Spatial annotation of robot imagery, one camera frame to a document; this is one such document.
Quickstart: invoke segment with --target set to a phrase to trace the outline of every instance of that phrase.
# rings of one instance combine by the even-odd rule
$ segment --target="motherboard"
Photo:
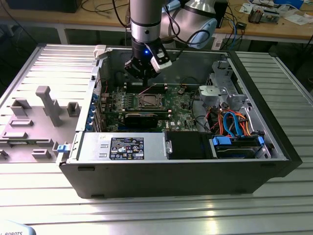
[[[117,87],[102,94],[103,129],[107,132],[196,131],[191,113],[194,92],[180,85],[163,84],[147,89]]]

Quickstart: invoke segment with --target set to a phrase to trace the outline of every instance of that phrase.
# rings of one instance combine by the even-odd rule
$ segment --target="box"
[[[11,9],[75,13],[82,0],[6,0]]]
[[[275,4],[290,4],[296,7],[297,9],[300,9],[303,2],[304,2],[303,0],[274,0]]]

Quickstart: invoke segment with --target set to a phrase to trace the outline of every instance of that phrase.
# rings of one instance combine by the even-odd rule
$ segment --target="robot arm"
[[[163,69],[172,65],[160,39],[160,35],[175,37],[168,16],[162,14],[162,7],[166,2],[167,0],[130,0],[133,55],[125,63],[125,70],[135,78],[142,79],[144,86],[148,79],[156,77]],[[178,8],[171,12],[180,27],[180,41],[186,40],[199,29],[208,29],[207,21],[215,13],[211,6],[214,6],[214,2],[215,0],[191,0],[184,5],[184,9]],[[214,21],[215,24],[209,23],[210,36],[216,27],[216,20]],[[207,38],[205,43],[197,44],[203,42],[203,37]],[[203,47],[209,38],[206,33],[199,33],[192,38],[189,46]]]

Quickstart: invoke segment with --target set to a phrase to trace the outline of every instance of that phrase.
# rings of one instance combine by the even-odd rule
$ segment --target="floor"
[[[52,28],[25,28],[38,43],[59,44],[57,31]],[[10,38],[7,35],[0,37],[0,94],[2,94],[6,86],[14,79],[20,68],[27,60],[29,54],[36,47],[35,43],[28,35],[17,26],[13,28],[15,35]],[[123,32],[104,32],[101,31],[97,37],[96,31],[90,30],[67,30],[68,39],[71,44],[76,45],[124,45],[125,34]],[[211,40],[205,49],[210,49],[213,40]],[[292,71],[295,63],[302,54],[303,45],[290,43],[271,43],[243,40],[242,43],[237,43],[232,50],[240,51],[259,51],[259,52],[275,52],[286,66]],[[306,62],[296,73],[296,77],[310,92],[313,89],[313,83],[308,79],[313,77],[313,56],[309,55]]]

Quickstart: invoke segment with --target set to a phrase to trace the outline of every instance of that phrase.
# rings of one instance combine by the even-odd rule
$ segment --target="blue clip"
[[[86,130],[86,131],[91,131],[91,130],[92,130],[91,125],[89,125],[89,124],[87,123],[86,126],[85,126],[85,130]]]
[[[94,112],[92,112],[92,110],[89,110],[88,116],[93,117],[94,116]]]
[[[70,151],[69,144],[60,144],[57,148],[58,153],[68,153]]]
[[[91,123],[91,122],[92,122],[91,117],[88,117],[88,118],[87,118],[87,123]]]
[[[92,101],[97,101],[99,99],[99,96],[96,94],[92,94]]]
[[[261,136],[259,136],[258,140],[260,142],[260,145],[263,146],[264,145],[264,139]]]
[[[231,140],[226,136],[216,136],[213,138],[213,145],[231,145]]]
[[[94,111],[95,109],[96,109],[96,107],[95,107],[95,106],[93,106],[93,105],[90,105],[90,106],[89,106],[89,110]]]

